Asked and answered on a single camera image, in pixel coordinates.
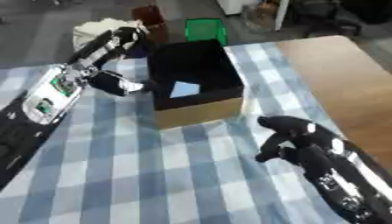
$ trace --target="brown box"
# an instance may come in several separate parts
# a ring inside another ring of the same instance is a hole
[[[243,85],[218,40],[165,45],[148,58],[157,126],[169,129],[237,116]],[[198,94],[171,98],[177,81],[199,84]]]
[[[164,18],[156,5],[149,5],[132,10],[132,17],[143,21],[149,30],[149,38],[157,44],[164,44],[168,40],[168,31]]]

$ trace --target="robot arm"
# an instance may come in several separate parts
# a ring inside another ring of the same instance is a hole
[[[0,191],[54,132],[87,86],[120,96],[150,90],[148,81],[131,82],[118,73],[101,71],[103,64],[145,35],[142,26],[104,32],[0,110]]]
[[[325,202],[351,223],[392,223],[392,178],[359,147],[296,117],[260,117],[258,122],[276,133],[256,161],[281,158],[301,166]]]

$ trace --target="blue and white tablecloth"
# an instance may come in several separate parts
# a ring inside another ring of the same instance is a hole
[[[299,168],[254,160],[272,134],[257,125],[259,115],[339,130],[273,43],[226,50],[246,86],[240,116],[158,131],[150,94],[121,98],[89,88],[0,192],[0,223],[345,223]],[[0,70],[0,105],[47,68]],[[144,59],[106,68],[148,75]]]

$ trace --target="open box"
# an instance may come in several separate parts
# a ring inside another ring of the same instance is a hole
[[[241,112],[243,84],[216,39],[165,45],[148,58],[157,126],[169,129],[204,123]],[[171,97],[180,82],[199,85],[199,92]]]

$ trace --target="green basket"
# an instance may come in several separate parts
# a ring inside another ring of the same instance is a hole
[[[226,28],[219,18],[195,18],[185,21],[186,41],[218,39],[223,46],[228,44]]]

